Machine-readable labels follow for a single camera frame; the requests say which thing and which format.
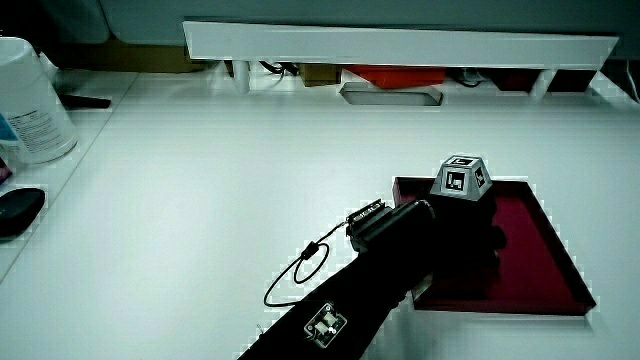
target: table surface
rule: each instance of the table surface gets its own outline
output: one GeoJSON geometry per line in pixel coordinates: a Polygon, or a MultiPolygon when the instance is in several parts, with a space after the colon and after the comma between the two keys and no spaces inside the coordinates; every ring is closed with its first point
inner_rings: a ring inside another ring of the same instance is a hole
{"type": "MultiPolygon", "coordinates": [[[[258,71],[242,96],[223,66],[60,76],[114,104],[70,111],[74,152],[18,166],[0,186],[48,193],[36,223],[0,247],[2,358],[234,359],[257,324],[286,311],[262,296],[309,241],[369,201],[392,205],[395,176],[433,176],[454,153],[483,156],[494,178],[527,179],[598,306],[563,318],[415,311],[406,300],[363,358],[640,353],[640,110],[600,74],[587,94],[537,104],[447,82],[440,107],[351,106],[339,87],[258,71]]],[[[344,231],[329,243],[316,278],[285,277],[274,301],[355,257],[344,231]]]]}

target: shelf leg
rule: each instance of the shelf leg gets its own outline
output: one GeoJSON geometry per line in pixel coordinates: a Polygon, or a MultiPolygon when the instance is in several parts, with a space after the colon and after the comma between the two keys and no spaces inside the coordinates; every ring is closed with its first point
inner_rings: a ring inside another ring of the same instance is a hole
{"type": "Polygon", "coordinates": [[[556,76],[556,69],[544,69],[538,75],[536,82],[533,84],[531,88],[531,92],[529,92],[529,96],[534,101],[541,101],[544,94],[547,93],[547,89],[549,89],[549,85],[551,85],[551,81],[553,81],[553,77],[556,76]]]}
{"type": "Polygon", "coordinates": [[[233,60],[233,81],[236,83],[236,90],[240,94],[249,92],[249,62],[233,60]]]}

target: box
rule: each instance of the box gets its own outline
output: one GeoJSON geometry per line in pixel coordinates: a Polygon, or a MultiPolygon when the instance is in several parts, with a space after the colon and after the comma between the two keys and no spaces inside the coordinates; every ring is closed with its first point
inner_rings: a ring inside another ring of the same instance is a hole
{"type": "Polygon", "coordinates": [[[344,68],[381,89],[442,84],[446,73],[446,68],[430,66],[348,65],[344,68]]]}
{"type": "Polygon", "coordinates": [[[190,59],[186,46],[136,45],[116,38],[102,44],[60,45],[45,49],[45,53],[59,68],[185,73],[206,67],[206,63],[190,59]]]}
{"type": "Polygon", "coordinates": [[[332,64],[298,64],[304,86],[340,84],[342,67],[332,64]]]}
{"type": "MultiPolygon", "coordinates": [[[[500,91],[530,92],[540,69],[485,69],[485,73],[500,91]]],[[[585,92],[596,71],[560,69],[553,77],[547,92],[585,92]]]]}
{"type": "MultiPolygon", "coordinates": [[[[433,178],[396,178],[396,206],[413,200],[433,178]]],[[[439,282],[420,294],[416,310],[582,316],[595,301],[526,182],[496,181],[493,218],[507,237],[498,268],[439,282]]]]}

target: container lid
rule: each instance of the container lid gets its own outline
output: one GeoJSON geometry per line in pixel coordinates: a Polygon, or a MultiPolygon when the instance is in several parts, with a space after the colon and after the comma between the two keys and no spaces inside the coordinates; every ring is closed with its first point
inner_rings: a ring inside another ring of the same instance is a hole
{"type": "Polygon", "coordinates": [[[0,92],[28,85],[43,71],[42,63],[28,41],[0,36],[0,92]]]}

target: black cable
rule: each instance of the black cable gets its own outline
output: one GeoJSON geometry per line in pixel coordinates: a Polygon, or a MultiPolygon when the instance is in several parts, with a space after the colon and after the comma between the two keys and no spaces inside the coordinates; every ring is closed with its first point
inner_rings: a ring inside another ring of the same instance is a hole
{"type": "Polygon", "coordinates": [[[474,88],[474,87],[476,87],[476,86],[480,85],[480,83],[482,82],[482,81],[478,81],[478,82],[476,82],[475,84],[469,84],[469,83],[467,83],[467,82],[464,82],[464,81],[462,81],[462,80],[460,80],[460,79],[456,78],[455,76],[453,76],[453,77],[451,77],[451,78],[453,79],[453,81],[457,82],[458,84],[460,84],[460,85],[462,85],[462,86],[464,86],[464,87],[468,87],[468,88],[474,88]]]}
{"type": "Polygon", "coordinates": [[[270,303],[270,302],[267,301],[267,297],[269,297],[269,294],[271,293],[273,288],[276,286],[278,281],[280,281],[280,279],[282,279],[282,277],[284,277],[284,275],[287,272],[289,272],[289,270],[291,270],[291,268],[294,265],[296,265],[296,270],[295,270],[295,272],[293,274],[293,280],[295,281],[296,284],[301,285],[301,284],[304,284],[305,282],[307,282],[309,279],[311,279],[320,270],[322,265],[324,265],[325,261],[327,261],[327,258],[329,257],[329,250],[331,250],[331,247],[328,244],[321,244],[321,242],[324,241],[325,239],[327,239],[329,236],[331,236],[336,230],[338,230],[340,227],[344,226],[346,223],[347,223],[346,221],[343,221],[343,222],[339,223],[338,225],[334,226],[334,228],[331,229],[331,231],[329,231],[325,236],[323,236],[319,240],[313,241],[313,242],[309,243],[309,245],[307,245],[307,247],[304,249],[304,251],[302,251],[302,254],[300,254],[300,256],[298,256],[291,264],[289,264],[289,266],[287,266],[287,268],[284,269],[284,271],[282,271],[280,273],[280,275],[278,275],[278,277],[273,281],[271,286],[269,286],[269,289],[264,294],[264,298],[262,299],[262,302],[264,303],[265,306],[268,306],[268,307],[284,307],[284,306],[296,305],[296,304],[298,304],[300,302],[303,302],[301,300],[297,300],[297,301],[290,301],[290,302],[285,302],[285,303],[270,303]],[[316,267],[316,269],[311,273],[311,275],[305,277],[302,280],[298,280],[298,270],[300,269],[300,265],[302,265],[302,263],[304,261],[309,260],[313,255],[315,255],[315,253],[318,252],[318,250],[320,249],[321,246],[325,248],[325,253],[324,253],[324,256],[322,258],[322,261],[320,262],[320,265],[318,265],[316,267]]]}
{"type": "Polygon", "coordinates": [[[275,67],[266,61],[260,61],[260,65],[264,66],[265,69],[271,71],[274,74],[284,73],[284,68],[282,67],[282,65],[280,65],[279,67],[275,67]]]}
{"type": "Polygon", "coordinates": [[[277,67],[266,61],[260,61],[260,64],[273,74],[284,74],[284,71],[286,70],[295,76],[298,75],[298,72],[300,71],[295,65],[293,65],[293,63],[290,62],[279,62],[277,63],[277,67]]]}
{"type": "Polygon", "coordinates": [[[324,248],[325,248],[324,256],[322,257],[322,261],[320,261],[320,265],[316,266],[316,269],[313,270],[311,275],[307,276],[306,278],[304,278],[302,280],[298,280],[298,270],[300,270],[300,265],[302,265],[302,262],[304,260],[301,259],[300,261],[298,261],[298,265],[296,265],[296,270],[293,272],[293,281],[296,284],[302,285],[302,284],[306,283],[309,279],[311,279],[313,277],[313,275],[315,275],[318,272],[318,270],[320,270],[322,265],[324,265],[324,262],[327,261],[327,258],[329,257],[329,250],[331,250],[331,248],[327,244],[319,244],[318,246],[324,246],[324,248]]]}

